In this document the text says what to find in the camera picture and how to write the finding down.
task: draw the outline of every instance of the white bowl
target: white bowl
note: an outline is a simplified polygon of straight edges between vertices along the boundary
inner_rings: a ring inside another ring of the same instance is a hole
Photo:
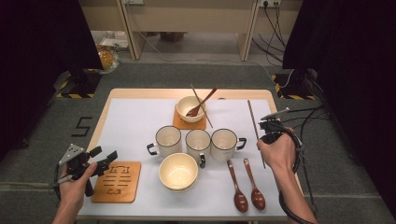
[[[161,182],[170,190],[187,190],[195,183],[198,165],[189,154],[174,153],[163,160],[159,175]]]
[[[203,116],[204,116],[204,110],[202,107],[206,110],[206,104],[203,104],[203,106],[200,107],[197,116],[195,117],[187,117],[187,113],[198,106],[199,102],[195,96],[186,96],[182,98],[180,101],[178,101],[176,105],[177,113],[180,115],[180,117],[189,122],[189,123],[194,123],[199,121]]]

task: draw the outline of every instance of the ceramic mug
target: ceramic mug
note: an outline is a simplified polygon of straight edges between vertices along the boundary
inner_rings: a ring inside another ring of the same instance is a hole
[[[187,153],[201,168],[205,168],[206,158],[210,156],[210,134],[205,130],[191,130],[186,135]]]
[[[238,138],[236,134],[229,129],[218,129],[212,133],[212,145],[210,153],[215,161],[225,162],[233,157],[236,150],[245,147],[247,143],[246,138]],[[242,145],[237,147],[236,144],[242,142]]]
[[[151,156],[160,154],[163,158],[181,152],[181,131],[175,126],[164,126],[155,134],[155,143],[147,146]],[[158,147],[158,151],[150,151],[153,147]]]

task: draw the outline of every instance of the wooden coaster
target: wooden coaster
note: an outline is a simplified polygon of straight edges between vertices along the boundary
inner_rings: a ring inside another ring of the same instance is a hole
[[[203,116],[200,120],[195,123],[189,123],[182,119],[180,115],[177,113],[177,109],[175,107],[174,113],[174,121],[173,126],[181,129],[181,130],[193,130],[193,129],[206,129],[206,116]]]
[[[139,181],[140,161],[113,161],[98,177],[91,196],[93,203],[132,203]]]

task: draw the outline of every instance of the gray floor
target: gray floor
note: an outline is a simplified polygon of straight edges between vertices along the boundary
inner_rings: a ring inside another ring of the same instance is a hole
[[[266,55],[254,45],[248,62],[240,62],[234,35],[185,34],[176,43],[150,36],[148,41],[152,46],[146,44],[139,61],[133,61],[128,52],[120,53],[120,66],[113,73],[103,75],[93,98],[54,98],[32,131],[30,146],[8,153],[0,163],[0,223],[51,222],[57,198],[46,186],[52,181],[55,164],[70,143],[89,144],[101,109],[114,88],[188,88],[191,82],[196,83],[195,88],[211,88],[217,83],[223,89],[267,89],[273,93],[277,109],[312,108],[321,104],[320,100],[277,98],[268,76],[289,71],[273,66],[276,61],[268,62]],[[63,80],[64,76],[60,76],[55,86],[59,88]],[[302,119],[297,118],[304,118],[308,113],[289,113],[283,120],[299,132]],[[71,134],[79,132],[75,128],[82,116],[92,117],[84,123],[91,128],[86,137],[72,137]],[[303,141],[318,221],[396,223],[364,168],[349,158],[327,111],[320,109],[314,117],[318,119],[312,119],[304,127]],[[311,202],[303,167],[298,174],[304,195]],[[95,222],[81,220],[78,223]],[[100,223],[126,222],[101,220]]]

